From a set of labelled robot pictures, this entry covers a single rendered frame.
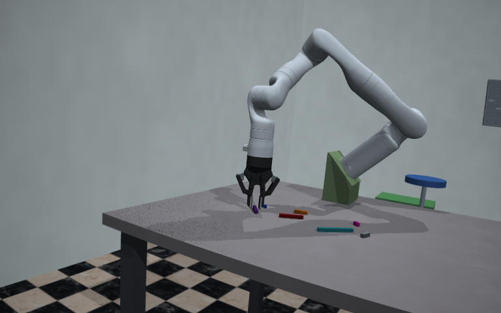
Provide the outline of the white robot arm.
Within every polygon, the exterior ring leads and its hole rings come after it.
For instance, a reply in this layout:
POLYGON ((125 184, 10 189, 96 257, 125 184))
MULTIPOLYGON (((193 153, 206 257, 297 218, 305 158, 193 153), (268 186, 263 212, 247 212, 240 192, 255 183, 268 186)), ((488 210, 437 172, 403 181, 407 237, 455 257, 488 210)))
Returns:
POLYGON ((418 139, 426 133, 427 121, 419 110, 403 103, 382 79, 333 35, 315 29, 297 56, 270 77, 269 86, 257 85, 249 91, 250 138, 249 144, 243 146, 247 155, 273 157, 275 123, 266 117, 265 110, 280 108, 289 90, 328 55, 341 67, 351 90, 390 120, 375 135, 341 158, 341 164, 351 178, 358 178, 395 152, 405 139, 418 139))

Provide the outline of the turquoise rod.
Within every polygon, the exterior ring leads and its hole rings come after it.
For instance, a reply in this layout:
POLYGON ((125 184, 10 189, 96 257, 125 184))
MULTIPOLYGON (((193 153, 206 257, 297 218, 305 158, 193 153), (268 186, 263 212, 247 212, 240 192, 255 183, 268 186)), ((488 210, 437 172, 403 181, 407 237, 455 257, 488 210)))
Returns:
POLYGON ((324 227, 318 227, 317 231, 318 232, 348 232, 348 233, 353 233, 354 229, 353 228, 324 228, 324 227))

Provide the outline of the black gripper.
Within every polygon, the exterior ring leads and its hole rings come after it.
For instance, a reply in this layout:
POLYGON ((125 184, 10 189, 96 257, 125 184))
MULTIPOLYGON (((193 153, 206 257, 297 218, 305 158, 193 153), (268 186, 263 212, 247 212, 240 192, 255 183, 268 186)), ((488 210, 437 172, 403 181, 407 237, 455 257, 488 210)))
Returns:
POLYGON ((243 173, 236 174, 237 181, 240 185, 242 193, 247 195, 247 205, 249 209, 252 209, 252 193, 255 185, 260 185, 260 196, 258 208, 261 209, 264 206, 264 198, 270 196, 274 191, 275 187, 278 185, 280 179, 275 177, 271 171, 272 158, 262 158, 247 155, 247 165, 243 173), (243 184, 244 176, 249 181, 249 189, 245 189, 243 184), (266 183, 271 178, 271 184, 269 188, 266 189, 266 183))

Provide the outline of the red rod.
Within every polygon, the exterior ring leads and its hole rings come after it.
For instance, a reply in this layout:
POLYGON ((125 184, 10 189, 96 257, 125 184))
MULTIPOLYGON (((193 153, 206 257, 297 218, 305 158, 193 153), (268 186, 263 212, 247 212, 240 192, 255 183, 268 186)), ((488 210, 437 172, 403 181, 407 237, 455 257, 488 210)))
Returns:
POLYGON ((291 215, 291 214, 279 213, 279 218, 303 219, 303 215, 291 215))

